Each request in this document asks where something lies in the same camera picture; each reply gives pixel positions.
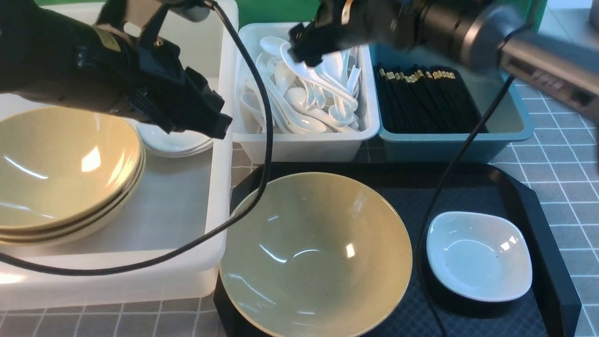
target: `chopsticks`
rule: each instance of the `chopsticks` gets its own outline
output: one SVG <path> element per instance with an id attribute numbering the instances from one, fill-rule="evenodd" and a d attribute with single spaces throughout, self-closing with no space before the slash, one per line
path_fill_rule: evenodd
<path id="1" fill-rule="evenodd" d="M 374 67 L 383 126 L 392 133 L 469 133 L 480 121 L 464 79 L 448 67 Z"/>

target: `stacked bowls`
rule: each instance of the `stacked bowls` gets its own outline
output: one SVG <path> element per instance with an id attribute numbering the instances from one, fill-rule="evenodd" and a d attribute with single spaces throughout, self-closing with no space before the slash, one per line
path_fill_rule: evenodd
<path id="1" fill-rule="evenodd" d="M 110 222 L 146 163 L 124 119 L 61 107 L 0 122 L 0 243 L 56 245 Z"/>

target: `bowl rim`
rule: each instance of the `bowl rim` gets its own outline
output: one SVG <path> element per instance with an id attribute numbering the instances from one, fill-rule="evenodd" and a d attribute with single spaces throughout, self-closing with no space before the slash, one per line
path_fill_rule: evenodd
<path id="1" fill-rule="evenodd" d="M 518 235 L 520 235 L 520 238 L 522 239 L 522 243 L 524 245 L 524 249 L 527 252 L 527 256 L 528 259 L 526 259 L 526 270 L 529 271 L 528 275 L 530 275 L 530 277 L 527 279 L 527 286 L 523 288 L 522 291 L 519 291 L 517 293 L 515 293 L 512 296 L 507 296 L 507 297 L 502 297 L 502 298 L 498 298 L 498 297 L 494 297 L 494 298 L 490 298 L 490 297 L 482 297 L 482 296 L 474 296 L 472 294 L 468 294 L 463 292 L 460 289 L 457 289 L 451 285 L 449 285 L 448 283 L 445 282 L 445 280 L 443 278 L 440 278 L 439 275 L 442 275 L 443 273 L 441 273 L 441 271 L 438 269 L 437 265 L 431 262 L 430 256 L 432 255 L 432 246 L 429 244 L 430 241 L 428 240 L 428 235 L 430 234 L 430 228 L 432 227 L 432 225 L 439 220 L 440 217 L 445 216 L 447 214 L 460 214 L 460 215 L 476 215 L 476 216 L 485 216 L 485 217 L 490 217 L 490 218 L 496 218 L 499 219 L 501 222 L 508 224 L 511 226 L 512 229 L 514 229 Z M 509 301 L 513 301 L 516 299 L 519 299 L 520 297 L 524 296 L 532 287 L 533 285 L 533 263 L 531 261 L 530 258 L 530 251 L 528 249 L 528 245 L 526 243 L 526 239 L 524 238 L 524 235 L 522 235 L 522 232 L 520 231 L 520 229 L 518 227 L 516 227 L 516 225 L 514 225 L 514 223 L 512 223 L 511 221 L 509 221 L 508 219 L 502 218 L 500 216 L 496 216 L 496 215 L 490 215 L 490 214 L 485 214 L 485 213 L 476 213 L 476 212 L 465 212 L 465 211 L 460 211 L 460 210 L 454 210 L 454 211 L 449 211 L 449 212 L 443 212 L 437 216 L 435 216 L 435 218 L 431 221 L 427 231 L 426 231 L 426 259 L 428 260 L 428 264 L 432 270 L 432 273 L 434 274 L 435 278 L 441 283 L 443 284 L 444 287 L 446 287 L 448 290 L 450 290 L 451 292 L 465 297 L 467 299 L 471 299 L 471 300 L 475 300 L 478 302 L 485 302 L 485 303 L 503 303 L 503 302 L 509 302 Z"/>
<path id="2" fill-rule="evenodd" d="M 351 337 L 359 337 L 362 336 L 363 334 L 372 331 L 374 328 L 376 328 L 377 326 L 379 326 L 382 322 L 384 322 L 394 311 L 395 309 L 397 309 L 397 307 L 400 305 L 401 300 L 403 300 L 404 296 L 406 295 L 407 289 L 410 285 L 410 280 L 412 279 L 412 269 L 414 266 L 414 252 L 413 252 L 413 245 L 412 245 L 412 240 L 410 239 L 410 235 L 407 231 L 407 227 L 406 224 L 404 223 L 403 219 L 401 218 L 401 216 L 399 215 L 399 213 L 397 213 L 397 210 L 393 207 L 393 205 L 390 204 L 390 202 L 387 201 L 387 199 L 385 199 L 380 193 L 378 193 L 374 188 L 356 180 L 356 179 L 352 179 L 350 177 L 347 176 L 343 176 L 341 174 L 335 174 L 335 173 L 328 173 L 328 172 L 319 172 L 319 171 L 308 171 L 308 172 L 299 172 L 299 173 L 292 173 L 292 174 L 287 174 L 286 176 L 282 176 L 282 177 L 278 177 L 277 179 L 273 179 L 271 181 L 269 181 L 267 183 L 267 187 L 268 184 L 270 184 L 271 182 L 275 182 L 278 180 L 282 180 L 284 178 L 288 178 L 288 177 L 295 177 L 295 176 L 304 176 L 304 175 L 323 175 L 323 176 L 334 176 L 334 177 L 341 177 L 343 179 L 346 180 L 351 180 L 352 182 L 358 183 L 370 190 L 372 190 L 372 192 L 376 193 L 381 200 L 383 200 L 385 202 L 385 204 L 387 204 L 387 206 L 389 206 L 389 208 L 391 209 L 391 211 L 393 211 L 393 213 L 397 216 L 397 218 L 401 221 L 401 224 L 403 225 L 403 229 L 406 231 L 406 238 L 408 240 L 408 243 L 410 244 L 410 268 L 408 269 L 408 278 L 406 281 L 406 286 L 401 290 L 401 294 L 398 296 L 397 301 L 395 301 L 394 305 L 392 306 L 392 308 L 389 308 L 385 314 L 380 318 L 377 319 L 376 322 L 370 323 L 369 327 L 366 327 L 364 329 L 362 329 L 360 332 L 357 332 L 355 335 L 351 336 Z M 235 214 L 239 213 L 239 207 L 248 200 L 248 198 L 253 197 L 258 189 L 254 189 L 252 192 L 248 193 L 248 195 L 242 199 L 242 201 L 239 202 L 239 204 L 235 207 L 235 209 L 231 212 L 231 216 L 234 216 Z M 266 327 L 264 327 L 263 325 L 259 324 L 258 322 L 256 322 L 254 319 L 252 319 L 251 317 L 249 317 L 246 312 L 243 310 L 243 308 L 239 307 L 237 304 L 237 301 L 235 301 L 232 297 L 231 297 L 231 292 L 228 290 L 227 288 L 227 283 L 225 281 L 225 278 L 222 277 L 222 260 L 219 263 L 219 267 L 218 267 L 218 273 L 220 276 L 220 280 L 221 283 L 223 285 L 223 288 L 225 289 L 225 293 L 227 295 L 227 298 L 229 299 L 229 301 L 233 304 L 233 306 L 235 307 L 235 309 L 237 310 L 237 312 L 239 312 L 241 314 L 241 316 L 243 316 L 243 318 L 249 322 L 251 325 L 255 326 L 256 328 L 258 328 L 259 330 L 271 335 L 272 337 L 288 337 L 285 335 L 281 335 L 278 334 L 276 332 L 273 332 L 269 329 L 267 329 Z"/>

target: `white dish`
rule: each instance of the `white dish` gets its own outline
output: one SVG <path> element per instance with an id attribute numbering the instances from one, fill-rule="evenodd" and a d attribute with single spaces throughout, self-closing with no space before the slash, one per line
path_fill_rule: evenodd
<path id="1" fill-rule="evenodd" d="M 439 214 L 428 231 L 426 254 L 437 279 L 468 299 L 515 300 L 533 282 L 533 266 L 522 233 L 497 216 Z"/>
<path id="2" fill-rule="evenodd" d="M 159 157 L 163 157 L 163 158 L 185 158 L 185 157 L 191 157 L 191 156 L 195 156 L 198 154 L 201 154 L 205 151 L 208 151 L 212 148 L 213 146 L 213 142 L 208 142 L 196 149 L 192 149 L 189 151 L 185 151 L 185 152 L 179 152 L 179 153 L 165 153 L 165 152 L 158 152 L 156 150 L 153 150 L 152 148 L 146 146 L 146 151 L 150 154 L 153 154 L 155 156 L 159 156 Z"/>
<path id="3" fill-rule="evenodd" d="M 144 123 L 137 123 L 137 132 L 150 149 L 165 154 L 192 151 L 212 141 L 211 138 L 194 131 L 167 134 L 156 125 Z"/>

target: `plastic container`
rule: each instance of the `plastic container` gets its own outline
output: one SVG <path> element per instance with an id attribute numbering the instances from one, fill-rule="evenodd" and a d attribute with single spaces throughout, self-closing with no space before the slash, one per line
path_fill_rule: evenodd
<path id="1" fill-rule="evenodd" d="M 382 67 L 411 67 L 444 65 L 457 69 L 470 90 L 480 113 L 484 114 L 505 82 L 500 73 L 477 76 L 464 67 L 423 49 L 400 53 L 387 46 L 370 47 L 373 64 Z M 521 142 L 532 137 L 534 124 L 522 98 L 512 85 L 497 110 L 486 124 L 489 133 L 479 134 L 462 157 L 463 161 L 488 163 L 511 142 Z M 386 156 L 393 162 L 448 162 L 459 151 L 468 134 L 394 134 L 381 124 L 379 135 L 383 139 Z"/>
<path id="2" fill-rule="evenodd" d="M 219 0 L 237 26 L 234 0 Z M 93 23 L 102 4 L 57 5 L 48 9 Z M 236 47 L 215 14 L 201 23 L 169 13 L 161 37 L 181 47 L 181 61 L 219 80 L 231 114 Z M 39 107 L 0 95 L 0 120 Z M 189 158 L 148 156 L 144 177 L 119 216 L 102 230 L 64 245 L 0 246 L 0 251 L 49 266 L 96 269 L 148 260 L 189 243 L 229 218 L 232 140 L 215 140 L 212 151 Z M 29 272 L 0 264 L 0 310 L 140 302 L 208 296 L 216 285 L 225 233 L 157 266 L 135 272 L 76 278 Z"/>
<path id="3" fill-rule="evenodd" d="M 288 32 L 296 23 L 254 23 L 239 31 L 247 51 L 256 61 L 262 52 L 259 42 L 267 36 L 288 39 Z M 364 140 L 379 131 L 379 105 L 376 99 L 374 75 L 370 51 L 367 46 L 359 48 L 358 67 L 362 69 L 360 94 L 356 114 L 360 118 L 358 133 L 329 134 L 275 134 L 273 161 L 351 161 Z M 257 134 L 258 123 L 250 114 L 240 109 L 241 94 L 246 90 L 246 79 L 251 77 L 241 55 L 237 56 L 235 77 L 235 112 L 233 117 L 233 142 L 239 143 L 253 163 L 264 163 L 266 136 Z"/>

